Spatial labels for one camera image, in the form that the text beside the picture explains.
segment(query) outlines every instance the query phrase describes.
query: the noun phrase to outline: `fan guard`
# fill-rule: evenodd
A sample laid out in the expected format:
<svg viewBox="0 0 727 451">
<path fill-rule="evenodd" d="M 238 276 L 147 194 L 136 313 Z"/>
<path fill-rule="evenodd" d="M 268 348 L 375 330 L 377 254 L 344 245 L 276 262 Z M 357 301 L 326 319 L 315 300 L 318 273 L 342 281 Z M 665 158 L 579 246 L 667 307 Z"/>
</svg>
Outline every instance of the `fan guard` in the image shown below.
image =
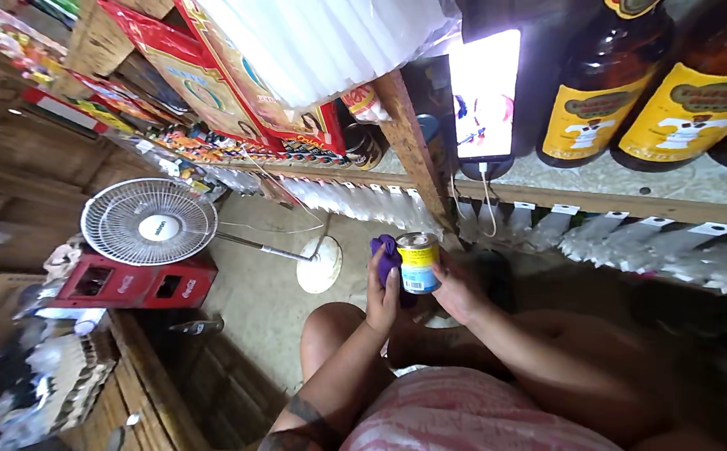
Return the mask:
<svg viewBox="0 0 727 451">
<path fill-rule="evenodd" d="M 110 186 L 86 202 L 80 217 L 91 247 L 133 266 L 188 258 L 216 235 L 217 225 L 216 209 L 205 196 L 165 178 Z"/>
</svg>

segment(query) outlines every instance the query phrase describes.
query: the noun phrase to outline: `purple cloth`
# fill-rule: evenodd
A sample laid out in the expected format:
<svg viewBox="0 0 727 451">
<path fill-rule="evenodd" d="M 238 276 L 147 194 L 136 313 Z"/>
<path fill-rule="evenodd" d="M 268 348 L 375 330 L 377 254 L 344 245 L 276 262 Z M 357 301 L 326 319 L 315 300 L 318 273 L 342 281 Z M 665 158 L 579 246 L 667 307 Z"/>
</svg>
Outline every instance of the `purple cloth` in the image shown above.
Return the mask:
<svg viewBox="0 0 727 451">
<path fill-rule="evenodd" d="M 380 263 L 377 265 L 377 277 L 380 279 L 380 284 L 386 286 L 386 279 L 389 278 L 389 271 L 393 267 L 397 267 L 403 264 L 402 255 L 397 252 L 397 241 L 391 235 L 380 235 L 378 238 L 373 238 L 369 241 L 369 247 L 371 248 L 371 254 L 374 255 L 380 246 L 385 243 L 386 251 L 383 253 L 383 257 L 380 259 Z M 409 293 L 403 289 L 402 283 L 399 284 L 399 306 L 402 308 L 411 308 L 417 304 L 417 295 Z"/>
</svg>

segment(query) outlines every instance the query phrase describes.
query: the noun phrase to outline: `electric fan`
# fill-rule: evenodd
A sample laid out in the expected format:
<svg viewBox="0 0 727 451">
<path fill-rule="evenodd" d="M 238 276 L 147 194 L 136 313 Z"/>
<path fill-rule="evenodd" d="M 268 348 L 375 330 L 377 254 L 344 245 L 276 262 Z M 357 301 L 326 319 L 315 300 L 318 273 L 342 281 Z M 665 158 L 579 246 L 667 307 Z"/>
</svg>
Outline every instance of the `electric fan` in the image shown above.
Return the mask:
<svg viewBox="0 0 727 451">
<path fill-rule="evenodd" d="M 133 266 L 166 265 L 201 251 L 216 236 L 297 260 L 299 284 L 321 293 L 341 271 L 342 253 L 331 237 L 314 238 L 300 255 L 218 232 L 213 204 L 165 178 L 125 180 L 86 202 L 80 228 L 95 251 Z"/>
</svg>

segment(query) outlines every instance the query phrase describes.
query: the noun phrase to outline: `red box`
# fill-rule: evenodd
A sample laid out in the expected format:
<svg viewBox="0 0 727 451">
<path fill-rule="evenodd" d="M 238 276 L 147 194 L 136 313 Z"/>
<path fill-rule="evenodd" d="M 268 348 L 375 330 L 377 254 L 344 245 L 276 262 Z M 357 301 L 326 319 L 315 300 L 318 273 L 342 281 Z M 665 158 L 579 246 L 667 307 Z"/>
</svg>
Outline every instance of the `red box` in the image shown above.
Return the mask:
<svg viewBox="0 0 727 451">
<path fill-rule="evenodd" d="M 159 266 L 131 266 L 85 251 L 47 307 L 198 308 L 218 270 L 205 254 Z"/>
</svg>

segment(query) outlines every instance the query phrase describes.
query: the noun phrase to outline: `concrete floor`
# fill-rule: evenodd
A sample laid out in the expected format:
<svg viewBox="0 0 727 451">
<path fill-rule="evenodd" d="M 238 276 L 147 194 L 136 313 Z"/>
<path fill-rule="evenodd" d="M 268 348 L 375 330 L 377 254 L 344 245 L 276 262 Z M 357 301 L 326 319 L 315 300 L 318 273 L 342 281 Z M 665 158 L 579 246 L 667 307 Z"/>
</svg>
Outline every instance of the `concrete floor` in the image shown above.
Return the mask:
<svg viewBox="0 0 727 451">
<path fill-rule="evenodd" d="M 328 235 L 338 241 L 343 252 L 338 280 L 321 294 L 306 293 L 299 286 L 296 261 L 220 239 L 209 246 L 219 275 L 202 309 L 220 312 L 226 322 L 224 333 L 288 395 L 302 385 L 299 335 L 309 313 L 327 302 L 351 302 L 365 308 L 369 240 L 382 233 L 403 233 L 379 222 L 324 211 L 313 213 L 328 224 Z M 300 231 L 318 225 L 301 208 L 288 210 L 264 198 L 242 198 L 235 193 L 225 201 L 219 219 L 276 231 Z M 220 225 L 219 230 L 294 253 L 322 234 L 321 229 L 285 234 L 232 225 Z"/>
</svg>

